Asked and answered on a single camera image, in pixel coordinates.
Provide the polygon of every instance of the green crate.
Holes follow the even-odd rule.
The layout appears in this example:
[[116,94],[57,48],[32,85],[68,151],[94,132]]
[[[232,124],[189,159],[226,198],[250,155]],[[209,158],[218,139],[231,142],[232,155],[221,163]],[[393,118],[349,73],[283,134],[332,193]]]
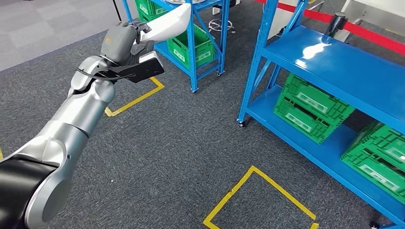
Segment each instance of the green crate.
[[[180,61],[187,69],[190,69],[190,57],[188,48],[187,31],[175,38],[168,39],[169,52]],[[195,66],[210,62],[214,59],[215,49],[208,35],[197,25],[194,25]]]
[[405,136],[381,122],[374,121],[355,138],[347,151],[366,147],[405,171]]
[[298,98],[299,105],[329,124],[344,121],[355,109],[293,73],[289,74],[281,94],[289,98]]
[[280,96],[274,107],[274,113],[310,139],[321,144],[338,125],[330,125],[322,118],[297,103],[298,99]]
[[405,204],[405,173],[367,148],[356,148],[341,160]]
[[149,15],[146,15],[144,12],[139,12],[139,20],[143,21],[143,22],[149,22],[149,21],[155,20],[156,18],[158,18],[158,17],[160,17],[162,15],[163,14],[155,15],[155,16],[149,16]]
[[167,13],[167,10],[151,0],[135,0],[135,5],[137,6],[139,18],[143,14],[142,17],[149,21]]

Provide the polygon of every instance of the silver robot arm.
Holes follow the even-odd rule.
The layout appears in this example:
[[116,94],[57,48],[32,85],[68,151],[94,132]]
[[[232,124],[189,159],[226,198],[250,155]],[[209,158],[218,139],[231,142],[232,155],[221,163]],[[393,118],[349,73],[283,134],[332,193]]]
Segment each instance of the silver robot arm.
[[[37,229],[55,217],[69,195],[83,149],[114,99],[114,83],[163,73],[153,42],[185,31],[190,16],[190,4],[183,4],[147,24],[121,22],[107,32],[101,55],[80,64],[67,99],[51,120],[0,161],[0,229]],[[133,55],[133,44],[145,47]]]

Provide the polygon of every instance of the blue shelving unit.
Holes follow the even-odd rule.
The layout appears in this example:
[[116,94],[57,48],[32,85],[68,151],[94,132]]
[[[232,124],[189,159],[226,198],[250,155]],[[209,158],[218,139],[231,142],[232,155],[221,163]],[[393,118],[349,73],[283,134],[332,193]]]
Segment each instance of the blue shelving unit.
[[[298,2],[282,36],[267,45],[277,7],[277,0],[267,0],[237,120],[244,125],[250,115],[393,222],[382,228],[405,229],[405,205],[340,161],[354,131],[341,125],[318,145],[273,113],[283,67],[405,134],[405,68],[301,26],[306,4]],[[258,73],[261,58],[266,63]],[[267,88],[250,102],[271,63]]]
[[[127,13],[128,21],[132,21],[132,15],[129,11],[128,3],[127,0],[122,0],[124,3],[124,8]],[[154,3],[160,5],[161,7],[165,8],[166,10],[172,10],[179,5],[177,4],[172,4],[169,3],[165,0],[152,0]],[[225,72],[224,70],[224,64],[225,64],[225,47],[226,47],[226,36],[227,36],[227,30],[223,30],[221,32],[221,38],[220,38],[220,43],[219,45],[216,43],[215,39],[212,37],[212,35],[208,32],[207,27],[205,26],[204,22],[202,21],[200,15],[198,12],[202,10],[209,9],[213,7],[214,5],[222,5],[222,6],[227,6],[227,7],[222,7],[221,9],[221,22],[222,28],[227,28],[228,26],[228,16],[229,16],[229,0],[206,0],[202,3],[198,4],[192,4],[192,14],[190,17],[190,24],[187,27],[187,38],[188,38],[188,49],[189,49],[189,57],[190,60],[195,60],[195,49],[194,49],[194,29],[193,29],[193,21],[194,21],[194,16],[197,18],[197,21],[200,23],[201,28],[207,33],[209,39],[211,42],[214,44],[215,47],[215,57],[212,62],[213,64],[212,67],[206,69],[204,72],[197,74],[197,71],[206,67],[207,65],[211,64],[212,62],[206,63],[203,66],[200,66],[199,68],[196,68],[195,66],[195,61],[190,61],[190,69],[187,69],[182,63],[177,61],[176,58],[172,56],[172,54],[169,53],[169,49],[167,46],[167,42],[160,42],[155,45],[155,49],[160,52],[162,55],[164,55],[167,59],[169,59],[173,64],[175,64],[178,68],[180,68],[183,72],[185,72],[189,77],[190,77],[190,82],[191,82],[191,91],[194,93],[198,90],[198,85],[197,81],[199,79],[202,79],[203,77],[207,76],[208,74],[212,73],[213,71],[217,71],[217,75],[220,76]]]

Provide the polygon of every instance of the yellow tape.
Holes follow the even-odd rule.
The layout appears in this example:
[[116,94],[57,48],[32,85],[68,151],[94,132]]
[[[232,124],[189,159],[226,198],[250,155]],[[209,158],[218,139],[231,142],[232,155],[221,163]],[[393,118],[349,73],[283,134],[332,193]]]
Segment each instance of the yellow tape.
[[308,208],[302,205],[297,199],[295,199],[291,194],[289,194],[285,189],[283,189],[280,185],[278,185],[274,180],[269,178],[266,174],[260,171],[258,168],[254,167],[253,170],[263,177],[268,183],[270,183],[273,187],[275,187],[281,194],[283,194],[287,199],[289,199],[293,204],[295,204],[301,211],[307,214],[312,220],[315,220],[316,216],[312,213]]
[[318,224],[318,223],[313,223],[313,224],[311,225],[311,228],[310,228],[310,229],[318,229],[318,227],[319,227],[319,224]]
[[[274,180],[272,180],[269,176],[264,174],[262,171],[260,171],[258,168],[251,166],[249,170],[246,172],[246,174],[240,179],[240,181],[229,191],[224,198],[219,201],[219,203],[214,207],[214,209],[208,214],[208,216],[204,219],[202,222],[204,225],[206,225],[210,229],[220,229],[217,227],[215,224],[211,222],[211,220],[214,218],[214,216],[221,210],[221,208],[225,205],[225,203],[235,194],[235,192],[249,179],[250,175],[252,175],[253,172],[256,172],[259,176],[264,178],[269,184],[271,184],[273,187],[275,187],[281,194],[283,194],[287,199],[289,199],[293,204],[295,204],[299,209],[301,209],[305,214],[307,214],[312,220],[316,219],[316,216],[314,213],[312,213],[308,208],[306,208],[304,205],[302,205],[297,199],[295,199],[291,194],[289,194],[285,189],[283,189],[280,185],[278,185]],[[317,229],[319,226],[318,223],[313,223],[310,227],[310,229]]]
[[150,92],[148,92],[148,93],[142,95],[141,97],[139,97],[139,98],[133,100],[132,102],[126,104],[125,106],[123,106],[123,107],[121,107],[121,108],[119,108],[119,109],[117,109],[117,110],[115,110],[115,111],[111,111],[111,110],[107,107],[107,108],[105,109],[105,111],[104,111],[104,112],[107,114],[107,116],[109,116],[109,117],[111,117],[111,116],[116,116],[117,114],[119,114],[119,113],[121,113],[121,112],[127,110],[128,108],[132,107],[133,105],[139,103],[140,101],[142,101],[142,100],[148,98],[149,96],[155,94],[156,92],[158,92],[158,91],[160,91],[161,89],[164,88],[164,85],[163,85],[161,82],[159,82],[159,80],[157,80],[155,77],[150,77],[150,80],[152,80],[152,82],[154,82],[154,83],[156,84],[157,87],[156,87],[155,89],[153,89],[152,91],[150,91]]

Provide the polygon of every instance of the black robot arm segment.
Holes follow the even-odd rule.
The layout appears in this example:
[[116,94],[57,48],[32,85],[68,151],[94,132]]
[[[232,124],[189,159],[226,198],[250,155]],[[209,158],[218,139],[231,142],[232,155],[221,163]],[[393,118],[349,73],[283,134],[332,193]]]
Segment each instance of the black robot arm segment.
[[39,184],[56,167],[25,159],[7,160],[0,166],[0,228],[25,229],[24,213]]

